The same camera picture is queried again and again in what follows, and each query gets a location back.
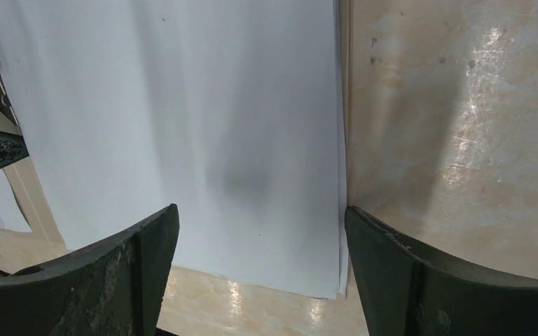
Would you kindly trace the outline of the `white paper sheet stack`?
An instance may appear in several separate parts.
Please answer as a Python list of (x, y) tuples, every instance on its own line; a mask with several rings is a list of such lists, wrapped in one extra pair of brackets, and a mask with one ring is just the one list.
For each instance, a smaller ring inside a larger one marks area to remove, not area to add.
[(173, 203), (175, 265), (344, 291), (334, 1), (0, 1), (0, 74), (68, 249)]

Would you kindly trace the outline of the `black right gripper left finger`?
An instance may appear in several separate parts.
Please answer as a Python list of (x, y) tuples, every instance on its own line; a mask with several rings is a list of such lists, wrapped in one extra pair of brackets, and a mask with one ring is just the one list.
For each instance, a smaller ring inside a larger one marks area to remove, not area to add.
[(59, 258), (0, 271), (0, 335), (154, 335), (178, 236), (171, 204)]

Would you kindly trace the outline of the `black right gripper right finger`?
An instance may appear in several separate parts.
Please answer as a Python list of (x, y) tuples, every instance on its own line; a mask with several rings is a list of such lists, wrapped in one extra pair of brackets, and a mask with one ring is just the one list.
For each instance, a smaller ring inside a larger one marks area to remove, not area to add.
[(355, 206), (345, 233), (370, 335), (538, 335), (538, 279), (463, 260)]

